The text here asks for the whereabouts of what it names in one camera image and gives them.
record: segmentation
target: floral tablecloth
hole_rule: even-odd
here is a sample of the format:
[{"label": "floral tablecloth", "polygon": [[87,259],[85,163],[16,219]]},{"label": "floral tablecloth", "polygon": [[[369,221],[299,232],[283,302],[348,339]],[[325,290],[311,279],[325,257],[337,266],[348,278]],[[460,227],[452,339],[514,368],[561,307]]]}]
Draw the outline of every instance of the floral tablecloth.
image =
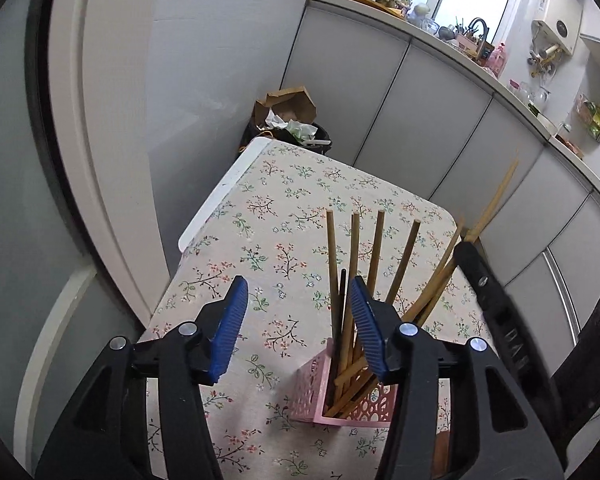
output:
[{"label": "floral tablecloth", "polygon": [[[340,268],[348,266],[350,217],[360,213],[359,272],[366,277],[376,215],[386,211],[378,284],[384,298],[413,219],[420,233],[397,301],[403,313],[418,297],[456,228],[451,215],[369,174],[272,141],[229,192],[184,252],[143,340],[196,318],[224,296],[236,274],[250,304],[227,373],[202,386],[210,434],[224,478],[371,479],[386,429],[312,426],[288,416],[295,371],[331,333],[325,210],[334,210]],[[425,329],[464,342],[488,338],[473,291],[459,270]],[[438,429],[448,428],[441,381]],[[166,478],[157,382],[147,391],[154,474]]]}]

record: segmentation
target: kitchen cabinet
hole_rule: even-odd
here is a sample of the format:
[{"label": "kitchen cabinet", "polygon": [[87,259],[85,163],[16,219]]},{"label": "kitchen cabinet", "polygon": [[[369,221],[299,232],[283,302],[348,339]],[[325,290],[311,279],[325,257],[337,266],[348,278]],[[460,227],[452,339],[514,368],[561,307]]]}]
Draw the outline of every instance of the kitchen cabinet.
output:
[{"label": "kitchen cabinet", "polygon": [[496,193],[516,153],[520,163],[501,203],[512,195],[541,151],[542,141],[537,134],[520,122],[508,105],[494,98],[430,200],[449,211],[456,221],[464,217],[466,225],[473,226]]},{"label": "kitchen cabinet", "polygon": [[429,198],[490,100],[412,43],[355,167]]},{"label": "kitchen cabinet", "polygon": [[567,225],[587,198],[587,187],[545,147],[520,186],[483,231],[491,269],[509,283]]},{"label": "kitchen cabinet", "polygon": [[550,249],[583,327],[600,298],[600,204],[594,194]]},{"label": "kitchen cabinet", "polygon": [[569,465],[565,476],[569,476],[589,455],[591,450],[596,447],[600,440],[600,416],[590,420],[577,434],[573,437],[569,447],[567,448],[567,459]]},{"label": "kitchen cabinet", "polygon": [[550,374],[573,349],[574,342],[564,304],[551,269],[540,254],[505,287],[536,340]]},{"label": "kitchen cabinet", "polygon": [[333,141],[331,158],[353,165],[407,44],[363,23],[305,10],[282,88],[307,88],[316,122]]}]

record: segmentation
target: cabinet handle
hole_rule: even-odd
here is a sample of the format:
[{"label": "cabinet handle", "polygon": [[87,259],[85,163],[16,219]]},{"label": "cabinet handle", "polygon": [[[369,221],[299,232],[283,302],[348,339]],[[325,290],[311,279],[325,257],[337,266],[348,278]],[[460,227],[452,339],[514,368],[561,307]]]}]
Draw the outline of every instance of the cabinet handle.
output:
[{"label": "cabinet handle", "polygon": [[555,288],[558,289],[558,295],[560,295],[560,301],[562,302],[562,307],[567,317],[567,322],[569,323],[573,345],[576,346],[578,344],[578,334],[580,333],[580,322],[578,321],[578,314],[576,314],[576,309],[571,301],[569,289],[558,268],[558,263],[555,261],[554,255],[549,248],[542,251],[542,257],[544,258],[547,267],[549,267],[549,272],[551,272],[551,276],[554,279]]}]

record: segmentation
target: white wall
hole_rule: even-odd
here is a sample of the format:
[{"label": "white wall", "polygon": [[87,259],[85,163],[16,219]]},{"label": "white wall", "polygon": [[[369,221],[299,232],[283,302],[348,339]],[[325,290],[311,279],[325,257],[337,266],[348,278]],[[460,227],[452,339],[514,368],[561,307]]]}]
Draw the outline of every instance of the white wall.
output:
[{"label": "white wall", "polygon": [[253,102],[277,90],[305,0],[157,0],[146,146],[170,272],[177,241],[234,160]]},{"label": "white wall", "polygon": [[[536,14],[541,0],[522,0],[514,19],[514,25],[506,38],[509,60],[500,76],[500,80],[506,84],[509,79],[515,81],[527,81],[530,84],[539,84],[531,78],[529,66],[526,59],[533,39],[531,22]],[[578,0],[584,6],[585,0]],[[566,60],[558,67],[554,79],[546,85],[552,92],[551,97],[544,110],[546,115],[555,124],[564,121],[567,117],[573,101],[578,93],[587,69],[589,50],[582,40],[578,40],[573,57]]]},{"label": "white wall", "polygon": [[[600,38],[600,9],[593,0],[585,0],[581,33]],[[600,67],[593,57],[589,58],[578,94],[583,93],[595,103],[600,103]],[[570,134],[565,134],[584,153],[583,161],[600,177],[600,143],[587,133],[575,112],[571,111],[568,122]]]}]

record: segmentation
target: blue gripper pad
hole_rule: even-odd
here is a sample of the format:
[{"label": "blue gripper pad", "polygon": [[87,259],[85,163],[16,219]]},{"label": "blue gripper pad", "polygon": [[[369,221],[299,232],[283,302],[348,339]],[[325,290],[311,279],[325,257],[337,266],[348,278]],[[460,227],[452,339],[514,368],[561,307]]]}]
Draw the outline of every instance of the blue gripper pad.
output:
[{"label": "blue gripper pad", "polygon": [[240,332],[244,313],[249,301],[249,287],[247,280],[242,276],[236,276],[224,297],[226,306],[224,314],[211,340],[211,365],[209,367],[209,378],[217,383],[222,374],[229,366],[229,360],[234,351],[235,340]]},{"label": "blue gripper pad", "polygon": [[389,369],[384,360],[384,339],[372,311],[371,304],[379,303],[369,295],[364,280],[356,276],[350,283],[350,305],[356,321],[358,335],[362,338],[366,362],[373,373],[382,381]]}]

